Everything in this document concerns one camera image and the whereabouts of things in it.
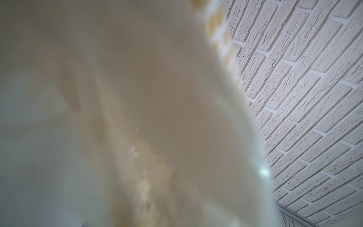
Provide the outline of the white purple oats bag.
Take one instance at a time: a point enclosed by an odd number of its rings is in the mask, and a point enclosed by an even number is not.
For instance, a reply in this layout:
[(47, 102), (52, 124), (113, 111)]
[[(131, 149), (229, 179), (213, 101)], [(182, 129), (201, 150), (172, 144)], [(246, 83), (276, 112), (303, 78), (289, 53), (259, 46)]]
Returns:
[(1, 226), (275, 227), (221, 1), (1, 1)]

